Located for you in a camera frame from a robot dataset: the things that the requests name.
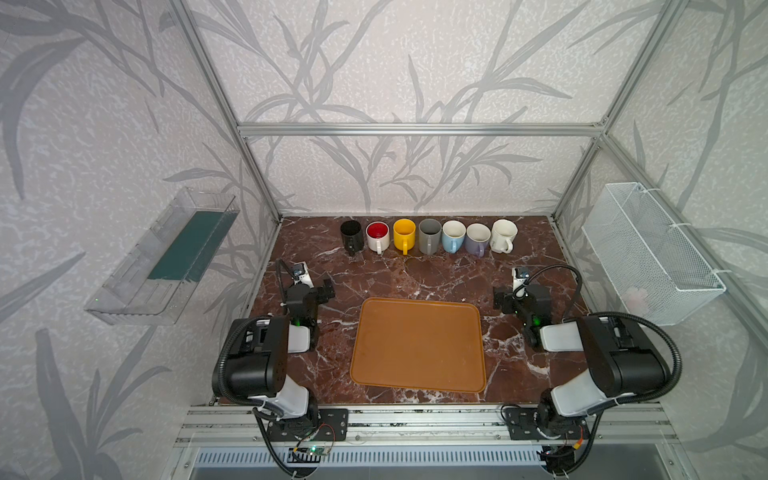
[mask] brown tray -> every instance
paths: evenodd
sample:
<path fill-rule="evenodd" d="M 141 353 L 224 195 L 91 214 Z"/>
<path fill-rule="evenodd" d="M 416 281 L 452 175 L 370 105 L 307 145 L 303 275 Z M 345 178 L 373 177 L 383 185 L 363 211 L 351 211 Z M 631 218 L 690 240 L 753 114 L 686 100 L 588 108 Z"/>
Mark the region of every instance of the brown tray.
<path fill-rule="evenodd" d="M 482 392 L 480 312 L 468 303 L 369 298 L 350 374 L 363 385 Z"/>

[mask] dark red marble surface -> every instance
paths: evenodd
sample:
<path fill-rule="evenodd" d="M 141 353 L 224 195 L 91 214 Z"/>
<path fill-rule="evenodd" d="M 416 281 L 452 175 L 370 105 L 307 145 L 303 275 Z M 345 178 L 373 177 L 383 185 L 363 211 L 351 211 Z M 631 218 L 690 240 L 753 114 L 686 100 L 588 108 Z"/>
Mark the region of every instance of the dark red marble surface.
<path fill-rule="evenodd" d="M 419 223 L 424 217 L 409 217 Z M 493 225 L 497 217 L 435 217 L 440 222 Z M 488 252 L 484 258 L 466 253 L 431 256 L 418 247 L 403 256 L 394 243 L 382 256 L 364 249 L 350 257 L 343 249 L 339 226 L 348 217 L 290 217 L 283 222 L 253 305 L 254 315 L 281 312 L 274 260 L 306 261 L 313 280 L 324 273 L 333 278 L 336 298 L 319 308 L 320 337 L 316 351 L 292 354 L 288 374 L 312 390 L 319 403 L 401 402 L 538 402 L 541 391 L 562 384 L 586 369 L 582 353 L 537 353 L 525 345 L 522 323 L 493 310 L 492 287 L 511 286 L 512 268 L 565 263 L 546 217 L 509 217 L 519 229 L 511 253 Z M 355 217 L 362 227 L 381 220 L 392 228 L 397 218 Z M 551 288 L 553 318 L 560 319 L 576 282 L 565 269 L 552 269 L 537 281 Z M 349 367 L 357 334 L 360 307 L 371 297 L 410 298 L 472 303 L 480 310 L 487 385 L 484 392 L 457 393 L 391 389 L 356 384 Z M 580 301 L 575 310 L 586 312 Z"/>

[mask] black mug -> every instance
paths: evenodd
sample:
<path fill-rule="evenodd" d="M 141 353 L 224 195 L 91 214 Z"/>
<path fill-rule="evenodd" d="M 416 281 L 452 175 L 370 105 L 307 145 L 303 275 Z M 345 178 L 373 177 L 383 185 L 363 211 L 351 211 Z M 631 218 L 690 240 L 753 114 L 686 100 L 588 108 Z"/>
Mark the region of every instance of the black mug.
<path fill-rule="evenodd" d="M 344 242 L 344 250 L 351 257 L 362 250 L 362 226 L 357 220 L 347 220 L 341 224 L 341 238 Z"/>

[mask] black mounting plate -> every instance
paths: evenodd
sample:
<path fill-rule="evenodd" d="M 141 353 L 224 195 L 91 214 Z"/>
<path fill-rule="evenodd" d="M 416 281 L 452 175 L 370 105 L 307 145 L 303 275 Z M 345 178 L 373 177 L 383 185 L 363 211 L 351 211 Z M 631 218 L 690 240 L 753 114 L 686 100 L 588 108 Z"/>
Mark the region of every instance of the black mounting plate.
<path fill-rule="evenodd" d="M 550 439 L 538 431 L 535 421 L 536 408 L 506 406 L 502 416 L 506 418 L 507 430 L 509 430 L 510 440 L 562 440 L 563 437 Z M 584 438 L 589 436 L 587 423 L 583 422 L 581 417 L 574 417 L 572 428 L 568 429 L 568 438 L 578 440 L 580 436 L 579 427 L 584 429 Z"/>
<path fill-rule="evenodd" d="M 323 427 L 317 432 L 317 435 L 312 437 L 312 440 L 333 440 L 333 434 L 336 434 L 336 441 L 342 442 L 346 440 L 347 422 L 349 420 L 349 410 L 347 409 L 320 409 L 319 410 L 319 423 L 322 425 L 326 423 L 333 428 L 333 432 L 329 428 Z M 270 422 L 270 425 L 266 428 L 266 435 L 270 438 L 271 442 L 295 442 L 296 437 L 291 435 L 290 431 L 287 431 L 282 422 Z"/>

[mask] leaf pattern wallpaper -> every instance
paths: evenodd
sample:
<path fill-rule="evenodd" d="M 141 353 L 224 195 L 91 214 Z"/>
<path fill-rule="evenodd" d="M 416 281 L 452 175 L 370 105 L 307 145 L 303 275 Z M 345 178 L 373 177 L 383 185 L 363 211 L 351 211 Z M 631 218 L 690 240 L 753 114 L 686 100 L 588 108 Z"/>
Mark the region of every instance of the leaf pattern wallpaper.
<path fill-rule="evenodd" d="M 156 478 L 275 223 L 165 2 L 0 1 L 0 478 Z M 182 187 L 240 215 L 174 326 L 83 308 Z"/>
<path fill-rule="evenodd" d="M 768 2 L 689 2 L 612 134 L 768 306 Z M 581 225 L 599 195 L 602 154 L 560 219 L 599 307 L 615 305 Z M 607 181 L 626 181 L 618 174 Z M 768 471 L 768 355 L 722 299 L 669 333 L 685 373 L 662 402 L 700 478 Z"/>
<path fill-rule="evenodd" d="M 190 2 L 239 121 L 599 121 L 661 2 L 310 5 Z M 250 139 L 294 214 L 550 213 L 587 142 Z"/>

